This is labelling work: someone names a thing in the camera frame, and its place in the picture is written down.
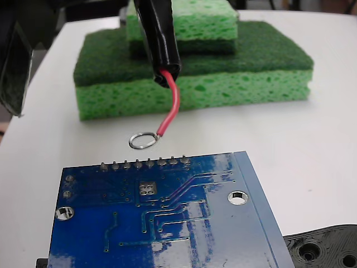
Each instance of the blue circuit board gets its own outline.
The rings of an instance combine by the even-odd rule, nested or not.
[[[238,152],[65,168],[48,267],[293,265]]]

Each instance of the stack of sponges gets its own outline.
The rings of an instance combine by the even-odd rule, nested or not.
[[[173,0],[173,26],[180,54],[234,54],[237,13],[225,0]],[[127,14],[127,40],[132,56],[144,50],[133,1]]]
[[[182,60],[180,110],[307,98],[313,61],[271,25],[239,22],[237,38],[237,14],[228,1],[172,2]],[[82,120],[171,108],[171,91],[153,82],[147,58],[133,59],[144,48],[130,10],[126,28],[85,39],[74,72]]]

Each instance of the white table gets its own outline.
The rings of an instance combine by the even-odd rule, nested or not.
[[[47,257],[63,167],[248,152],[283,235],[357,224],[357,17],[244,11],[298,43],[315,61],[305,102],[181,112],[165,137],[134,151],[128,138],[164,115],[80,122],[73,70],[87,33],[117,18],[65,25],[37,71],[23,118],[0,146],[0,267]]]

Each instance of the wire ring terminal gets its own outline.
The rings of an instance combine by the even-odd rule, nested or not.
[[[151,136],[154,138],[153,141],[144,144],[144,145],[135,145],[133,142],[136,138],[142,137],[142,136]],[[136,133],[135,135],[131,136],[131,138],[129,139],[129,146],[133,149],[137,149],[137,150],[141,150],[141,149],[146,149],[150,146],[153,146],[159,139],[161,138],[160,135],[154,133],[154,132],[139,132]]]

